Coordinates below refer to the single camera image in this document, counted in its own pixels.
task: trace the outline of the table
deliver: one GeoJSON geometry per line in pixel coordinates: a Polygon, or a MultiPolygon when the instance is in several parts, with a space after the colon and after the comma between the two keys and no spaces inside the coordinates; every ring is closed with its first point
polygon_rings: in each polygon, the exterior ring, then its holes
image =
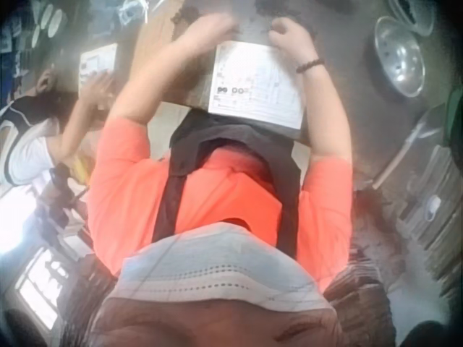
{"type": "MultiPolygon", "coordinates": [[[[142,70],[152,54],[188,26],[186,21],[177,25],[171,21],[182,7],[196,8],[201,14],[232,11],[240,21],[237,40],[252,43],[270,45],[267,32],[274,17],[293,17],[312,31],[347,110],[354,166],[366,178],[381,172],[423,111],[444,102],[451,89],[456,65],[449,51],[451,36],[440,22],[429,38],[420,41],[428,71],[422,95],[406,99],[389,87],[373,50],[376,20],[391,15],[386,0],[170,0],[142,27],[131,74],[142,70]]],[[[169,89],[165,101],[207,109],[213,59],[211,52],[193,62],[169,89]]],[[[306,124],[300,132],[279,128],[277,131],[307,143],[306,124]]]]}

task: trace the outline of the worksheet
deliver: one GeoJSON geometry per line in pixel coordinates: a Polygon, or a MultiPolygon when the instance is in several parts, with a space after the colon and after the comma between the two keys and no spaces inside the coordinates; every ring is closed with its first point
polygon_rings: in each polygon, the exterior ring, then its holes
{"type": "Polygon", "coordinates": [[[275,48],[222,43],[216,51],[209,112],[300,129],[304,108],[295,74],[275,48]]]}
{"type": "Polygon", "coordinates": [[[80,56],[79,94],[82,86],[93,73],[108,70],[114,71],[116,63],[117,43],[85,52],[80,56]]]}

